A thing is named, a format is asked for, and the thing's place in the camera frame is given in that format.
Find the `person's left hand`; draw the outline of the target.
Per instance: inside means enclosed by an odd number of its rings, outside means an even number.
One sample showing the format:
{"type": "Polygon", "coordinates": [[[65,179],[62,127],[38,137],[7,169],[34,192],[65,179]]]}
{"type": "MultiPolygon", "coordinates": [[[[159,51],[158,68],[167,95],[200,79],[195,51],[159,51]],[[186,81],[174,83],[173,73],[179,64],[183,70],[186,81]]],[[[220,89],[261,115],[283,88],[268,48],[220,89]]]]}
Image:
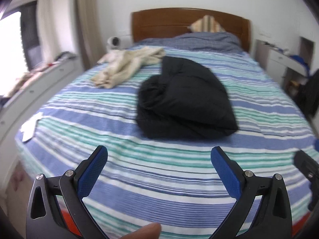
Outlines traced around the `person's left hand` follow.
{"type": "Polygon", "coordinates": [[[159,239],[162,226],[159,223],[150,223],[144,227],[126,234],[121,239],[159,239]]]}

